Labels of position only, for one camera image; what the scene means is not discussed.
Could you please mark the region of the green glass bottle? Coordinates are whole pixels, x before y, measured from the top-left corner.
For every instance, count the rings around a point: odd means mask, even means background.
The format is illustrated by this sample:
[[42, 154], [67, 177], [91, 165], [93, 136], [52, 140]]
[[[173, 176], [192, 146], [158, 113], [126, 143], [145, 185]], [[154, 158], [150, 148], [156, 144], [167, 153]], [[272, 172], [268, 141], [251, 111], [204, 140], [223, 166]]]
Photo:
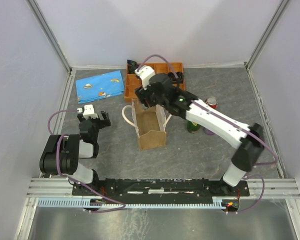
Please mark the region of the green glass bottle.
[[196, 123], [196, 122], [193, 122], [193, 121], [187, 121], [187, 131], [189, 133], [197, 133], [199, 131], [199, 129], [201, 128], [201, 125]]

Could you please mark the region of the purple soda can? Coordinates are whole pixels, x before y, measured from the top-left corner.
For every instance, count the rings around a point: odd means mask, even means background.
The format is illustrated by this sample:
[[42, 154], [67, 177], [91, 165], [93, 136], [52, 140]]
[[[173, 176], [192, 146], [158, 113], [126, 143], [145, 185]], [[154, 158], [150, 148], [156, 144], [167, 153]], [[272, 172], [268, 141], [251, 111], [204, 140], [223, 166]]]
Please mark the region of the purple soda can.
[[211, 130], [209, 130], [209, 129], [207, 129], [207, 128], [204, 128], [204, 132], [205, 132], [207, 135], [209, 135], [209, 136], [215, 135], [214, 132], [212, 132]]

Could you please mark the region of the red coke can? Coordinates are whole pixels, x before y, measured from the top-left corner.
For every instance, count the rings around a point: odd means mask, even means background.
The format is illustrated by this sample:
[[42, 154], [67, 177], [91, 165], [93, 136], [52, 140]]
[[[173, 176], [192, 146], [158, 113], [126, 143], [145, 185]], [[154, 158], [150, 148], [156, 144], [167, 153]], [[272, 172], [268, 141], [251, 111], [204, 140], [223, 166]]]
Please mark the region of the red coke can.
[[205, 100], [205, 103], [213, 109], [216, 109], [218, 106], [218, 101], [214, 96], [210, 96]]

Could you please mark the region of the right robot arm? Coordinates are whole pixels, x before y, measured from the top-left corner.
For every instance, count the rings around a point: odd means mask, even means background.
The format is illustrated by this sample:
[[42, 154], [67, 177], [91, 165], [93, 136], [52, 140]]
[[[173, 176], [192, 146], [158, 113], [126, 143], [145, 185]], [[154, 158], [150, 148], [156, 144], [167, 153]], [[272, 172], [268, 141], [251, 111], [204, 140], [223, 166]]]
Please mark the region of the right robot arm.
[[160, 105], [173, 116], [199, 124], [235, 148], [219, 189], [226, 196], [236, 192], [238, 183], [252, 170], [265, 148], [262, 126], [250, 126], [221, 114], [196, 95], [174, 86], [165, 73], [139, 70], [135, 74], [141, 80], [135, 95], [146, 108]]

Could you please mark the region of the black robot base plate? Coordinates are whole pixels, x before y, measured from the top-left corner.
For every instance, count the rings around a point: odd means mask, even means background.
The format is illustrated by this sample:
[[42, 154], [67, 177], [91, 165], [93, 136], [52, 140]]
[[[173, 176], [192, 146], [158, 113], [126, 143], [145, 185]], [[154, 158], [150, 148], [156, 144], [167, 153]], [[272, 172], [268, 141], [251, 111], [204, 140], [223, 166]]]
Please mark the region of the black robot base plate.
[[94, 189], [115, 201], [137, 205], [211, 204], [213, 197], [250, 196], [248, 183], [232, 187], [222, 180], [200, 179], [114, 179], [99, 180]]

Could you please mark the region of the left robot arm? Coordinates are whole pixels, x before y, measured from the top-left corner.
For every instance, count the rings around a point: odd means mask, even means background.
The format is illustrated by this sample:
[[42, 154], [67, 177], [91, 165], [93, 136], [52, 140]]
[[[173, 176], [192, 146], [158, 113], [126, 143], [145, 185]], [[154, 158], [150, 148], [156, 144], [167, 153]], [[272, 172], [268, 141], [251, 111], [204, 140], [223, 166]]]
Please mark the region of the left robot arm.
[[83, 184], [89, 195], [96, 195], [101, 189], [99, 176], [94, 169], [83, 166], [79, 159], [95, 159], [99, 154], [98, 136], [101, 129], [111, 126], [109, 113], [101, 111], [102, 118], [92, 105], [77, 109], [79, 133], [62, 137], [51, 134], [39, 161], [43, 174], [66, 176]]

